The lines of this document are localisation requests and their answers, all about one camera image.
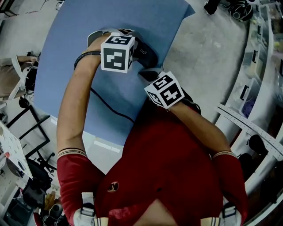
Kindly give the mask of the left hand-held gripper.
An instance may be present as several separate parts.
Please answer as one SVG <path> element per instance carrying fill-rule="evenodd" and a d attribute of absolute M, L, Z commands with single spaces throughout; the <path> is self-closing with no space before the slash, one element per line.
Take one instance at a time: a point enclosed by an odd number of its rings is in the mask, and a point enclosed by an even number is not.
<path fill-rule="evenodd" d="M 112 32 L 101 44 L 101 69 L 127 73 L 133 62 L 135 37 Z"/>

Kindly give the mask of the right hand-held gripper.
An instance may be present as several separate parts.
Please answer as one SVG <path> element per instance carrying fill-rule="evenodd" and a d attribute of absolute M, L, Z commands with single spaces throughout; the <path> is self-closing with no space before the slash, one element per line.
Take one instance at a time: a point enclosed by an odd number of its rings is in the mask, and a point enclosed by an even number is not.
<path fill-rule="evenodd" d="M 165 109 L 184 98 L 184 92 L 171 72 L 160 72 L 158 78 L 144 90 L 154 104 Z"/>

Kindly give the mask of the person's left hand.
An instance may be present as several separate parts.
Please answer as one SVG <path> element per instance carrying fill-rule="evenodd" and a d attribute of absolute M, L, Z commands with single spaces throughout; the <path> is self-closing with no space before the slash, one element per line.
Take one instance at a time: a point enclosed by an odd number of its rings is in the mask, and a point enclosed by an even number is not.
<path fill-rule="evenodd" d="M 101 51 L 101 44 L 111 35 L 111 33 L 106 33 L 97 39 L 95 39 L 90 46 L 87 48 L 87 51 Z"/>

